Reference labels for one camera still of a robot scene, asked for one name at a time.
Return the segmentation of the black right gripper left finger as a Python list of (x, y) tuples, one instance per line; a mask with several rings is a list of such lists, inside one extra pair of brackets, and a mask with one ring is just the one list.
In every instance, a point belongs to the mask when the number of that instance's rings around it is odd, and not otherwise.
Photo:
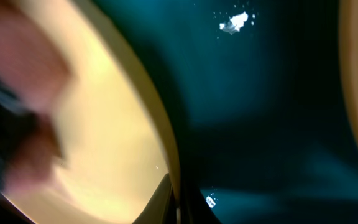
[(133, 224), (176, 224), (177, 208), (173, 189), (166, 174), (152, 195), (143, 212)]

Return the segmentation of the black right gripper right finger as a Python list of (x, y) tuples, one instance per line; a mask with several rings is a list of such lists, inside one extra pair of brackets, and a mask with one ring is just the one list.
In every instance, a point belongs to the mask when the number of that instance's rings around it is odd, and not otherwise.
[(181, 224), (221, 224), (195, 184), (181, 184), (180, 210)]

